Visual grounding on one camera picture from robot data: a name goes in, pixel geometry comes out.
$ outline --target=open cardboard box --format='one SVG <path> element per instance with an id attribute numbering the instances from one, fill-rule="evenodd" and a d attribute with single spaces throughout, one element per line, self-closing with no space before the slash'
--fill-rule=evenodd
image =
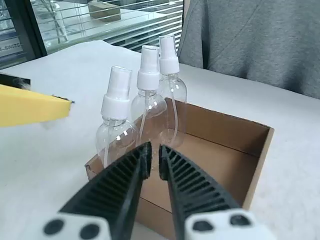
<path id="1" fill-rule="evenodd" d="M 184 142 L 176 150 L 213 176 L 248 209 L 274 129 L 191 104 L 187 105 L 186 119 Z M 95 156 L 85 168 L 91 180 L 103 165 Z M 136 220 L 167 239 L 175 239 L 168 184 L 156 170 L 143 182 Z"/>

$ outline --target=bottle cap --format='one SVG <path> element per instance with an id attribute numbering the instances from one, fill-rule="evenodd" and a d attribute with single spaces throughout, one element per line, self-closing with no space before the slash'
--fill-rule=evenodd
<path id="1" fill-rule="evenodd" d="M 136 86 L 140 90 L 154 91 L 159 87 L 159 80 L 159 47 L 143 45 Z"/>
<path id="2" fill-rule="evenodd" d="M 101 115 L 105 119 L 125 120 L 129 111 L 129 91 L 132 70 L 113 66 L 110 72 L 109 85 L 103 97 Z"/>
<path id="3" fill-rule="evenodd" d="M 160 73 L 163 75 L 176 74 L 180 71 L 179 59 L 176 52 L 175 35 L 159 37 L 160 44 Z"/>

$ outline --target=white table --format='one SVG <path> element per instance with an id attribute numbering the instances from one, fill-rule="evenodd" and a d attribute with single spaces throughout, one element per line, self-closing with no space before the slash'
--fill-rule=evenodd
<path id="1" fill-rule="evenodd" d="M 49 128 L 0 128 L 0 239 L 14 240 L 37 211 L 57 211 L 87 182 L 110 67 L 134 70 L 132 99 L 139 64 L 139 53 L 93 41 L 3 71 L 75 104 Z M 180 75 L 189 103 L 275 129 L 251 210 L 279 240 L 319 239 L 320 100 L 186 65 Z M 132 239 L 163 238 L 136 224 Z"/>

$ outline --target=clear plastic bottle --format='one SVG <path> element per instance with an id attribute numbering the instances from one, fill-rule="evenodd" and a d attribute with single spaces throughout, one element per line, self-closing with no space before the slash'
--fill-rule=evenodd
<path id="1" fill-rule="evenodd" d="M 157 93 L 160 81 L 159 48 L 142 46 L 141 66 L 138 71 L 138 95 L 131 105 L 132 119 L 141 136 L 141 143 L 150 141 L 152 144 L 151 168 L 158 167 L 158 149 L 160 144 L 167 144 L 167 103 Z"/>
<path id="2" fill-rule="evenodd" d="M 127 120 L 132 71 L 111 68 L 108 90 L 103 97 L 103 124 L 96 132 L 96 150 L 104 167 L 134 149 L 140 143 L 136 126 Z"/>
<path id="3" fill-rule="evenodd" d="M 179 78 L 179 60 L 175 35 L 159 37 L 160 73 L 159 93 L 167 103 L 167 139 L 172 148 L 179 147 L 185 138 L 187 124 L 187 87 Z"/>

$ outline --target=gray fabric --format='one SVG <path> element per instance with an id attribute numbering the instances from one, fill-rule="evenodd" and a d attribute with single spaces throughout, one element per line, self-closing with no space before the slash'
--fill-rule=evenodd
<path id="1" fill-rule="evenodd" d="M 178 56 L 320 99 L 320 0 L 191 0 Z"/>

